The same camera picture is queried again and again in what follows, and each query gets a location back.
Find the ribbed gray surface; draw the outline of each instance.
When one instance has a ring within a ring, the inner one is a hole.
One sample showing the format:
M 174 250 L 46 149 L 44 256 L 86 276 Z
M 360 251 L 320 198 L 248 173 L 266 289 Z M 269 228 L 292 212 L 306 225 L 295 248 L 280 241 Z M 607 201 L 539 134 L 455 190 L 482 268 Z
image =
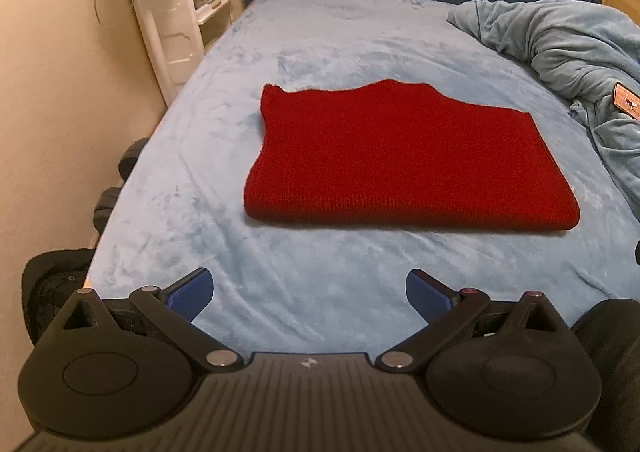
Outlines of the ribbed gray surface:
M 145 434 L 90 444 L 38 434 L 20 448 L 20 452 L 594 450 L 577 436 L 543 444 L 478 437 L 443 418 L 411 377 L 380 372 L 364 355 L 277 354 L 258 354 L 242 371 L 208 376 L 178 416 Z

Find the red folded sweater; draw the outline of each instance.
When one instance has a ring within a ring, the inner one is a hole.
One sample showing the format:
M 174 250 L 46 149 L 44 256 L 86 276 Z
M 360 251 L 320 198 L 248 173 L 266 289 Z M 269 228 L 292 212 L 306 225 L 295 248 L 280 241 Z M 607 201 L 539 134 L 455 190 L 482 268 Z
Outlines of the red folded sweater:
M 423 83 L 284 92 L 265 85 L 244 188 L 266 221 L 573 228 L 578 203 L 530 114 Z

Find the bed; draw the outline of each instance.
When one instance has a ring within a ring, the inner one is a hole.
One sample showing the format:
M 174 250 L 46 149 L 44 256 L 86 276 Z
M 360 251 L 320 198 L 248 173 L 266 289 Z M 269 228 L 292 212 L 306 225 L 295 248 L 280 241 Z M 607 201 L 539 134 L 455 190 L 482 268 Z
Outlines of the bed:
M 495 299 L 544 291 L 568 324 L 600 300 L 640 298 L 640 226 L 570 104 L 529 66 L 447 22 L 429 0 L 255 0 L 207 54 L 143 150 L 99 242 L 102 297 L 214 276 L 195 322 L 252 351 L 367 352 L 424 326 L 404 279 L 419 267 Z M 562 233 L 267 225 L 242 189 L 261 145 L 260 93 L 344 89 L 392 78 L 530 112 L 580 206 Z

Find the crumpled blanket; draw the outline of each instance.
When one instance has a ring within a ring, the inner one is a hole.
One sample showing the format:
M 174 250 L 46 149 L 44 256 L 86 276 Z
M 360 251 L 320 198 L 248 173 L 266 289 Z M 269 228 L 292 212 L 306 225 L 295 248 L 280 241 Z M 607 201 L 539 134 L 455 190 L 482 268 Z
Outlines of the crumpled blanket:
M 530 64 L 591 133 L 613 182 L 640 219 L 640 122 L 613 104 L 616 82 L 640 95 L 640 27 L 624 13 L 575 0 L 472 0 L 447 20 L 498 53 Z

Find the wall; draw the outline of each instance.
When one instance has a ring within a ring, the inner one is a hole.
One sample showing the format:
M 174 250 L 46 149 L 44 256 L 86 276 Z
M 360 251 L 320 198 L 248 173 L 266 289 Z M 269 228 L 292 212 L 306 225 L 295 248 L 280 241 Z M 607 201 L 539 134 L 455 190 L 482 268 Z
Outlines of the wall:
M 128 0 L 0 0 L 0 452 L 30 426 L 16 378 L 31 349 L 20 311 L 27 260 L 95 235 L 100 192 L 165 107 Z

